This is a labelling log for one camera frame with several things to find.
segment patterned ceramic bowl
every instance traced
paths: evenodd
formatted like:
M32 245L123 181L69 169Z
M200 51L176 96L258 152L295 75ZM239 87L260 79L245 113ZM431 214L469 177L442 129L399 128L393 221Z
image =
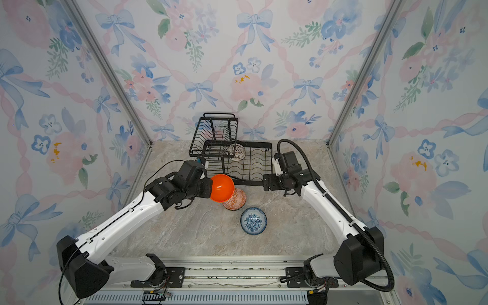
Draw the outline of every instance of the patterned ceramic bowl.
M232 154L234 152L234 144L232 144L231 146L229 146L227 148L227 151ZM244 146L242 146L240 144L236 144L235 155L234 155L233 158L230 158L230 159L232 161L240 161L240 160L244 160L244 157L245 157L245 149L244 149Z
M223 202L222 205L228 210L236 211L244 206L245 201L246 195L244 191L240 188L236 188L234 189L234 194L232 194L232 197L230 197L230 199L226 202Z
M256 207L246 209L241 215L241 227L249 235L261 234L266 224L266 214Z

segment dish rack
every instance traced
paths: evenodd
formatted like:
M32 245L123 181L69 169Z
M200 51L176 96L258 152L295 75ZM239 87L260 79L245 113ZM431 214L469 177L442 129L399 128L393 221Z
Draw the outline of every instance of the dish rack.
M225 174L235 185L263 185L263 175L273 172L273 145L268 142L238 141L239 119L231 113L208 112L198 121L189 155L205 157L209 177ZM245 157L235 157L236 144L244 147Z

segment blue floral bowl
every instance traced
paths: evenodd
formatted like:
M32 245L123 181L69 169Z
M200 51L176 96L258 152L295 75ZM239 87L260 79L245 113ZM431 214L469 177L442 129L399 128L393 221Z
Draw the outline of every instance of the blue floral bowl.
M256 207L246 209L241 215L241 227L249 235L261 234L266 224L266 214Z

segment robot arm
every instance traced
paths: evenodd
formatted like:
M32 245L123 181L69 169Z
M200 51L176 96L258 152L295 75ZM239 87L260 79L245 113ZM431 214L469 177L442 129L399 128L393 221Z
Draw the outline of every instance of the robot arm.
M349 285L359 281L367 284L364 280L366 277L385 267L386 260L383 257L383 261L378 255L378 252L382 255L383 251L381 232L375 227L368 229L346 211L329 194L320 177L311 168L302 170L293 152L276 154L273 163L276 174L263 176L264 190L285 190L285 196L290 195L288 191L294 190L307 201L329 225L341 245L334 256L334 266L340 277ZM206 177L203 164L203 158L201 162L184 161L178 172L155 179L134 201L102 224L77 239L66 236L58 242L60 268L79 298L88 297L111 283L138 280L154 287L164 283L166 268L154 254L135 259L114 258L108 254L144 222L172 205L181 204L184 199L193 202L195 197L210 198L212 181ZM370 242L378 250L372 249ZM306 281L310 285L323 283L324 277L328 276L328 267L325 256L317 255L306 260Z

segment floral wallpaper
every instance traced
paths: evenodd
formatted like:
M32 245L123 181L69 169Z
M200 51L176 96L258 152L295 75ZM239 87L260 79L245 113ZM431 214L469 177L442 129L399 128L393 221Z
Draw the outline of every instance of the floral wallpaper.
M487 15L482 0L405 1L332 145L404 305L488 304Z
M240 140L328 139L389 4L78 2L153 140L191 140L211 111L235 113Z
M0 105L0 303L55 304L57 241L118 211L147 147L55 0L1 1Z

